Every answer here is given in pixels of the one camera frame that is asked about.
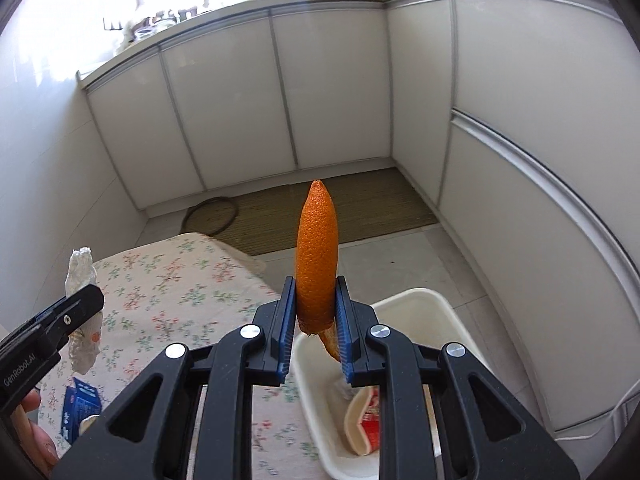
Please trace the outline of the person's left hand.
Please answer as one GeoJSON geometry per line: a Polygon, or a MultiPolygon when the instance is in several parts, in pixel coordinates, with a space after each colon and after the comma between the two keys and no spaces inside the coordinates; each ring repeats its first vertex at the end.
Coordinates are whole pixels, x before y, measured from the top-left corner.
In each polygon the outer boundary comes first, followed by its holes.
{"type": "Polygon", "coordinates": [[[27,416],[40,407],[40,401],[39,392],[32,389],[12,413],[11,422],[23,450],[34,465],[50,478],[53,467],[58,463],[58,452],[49,435],[27,416]]]}

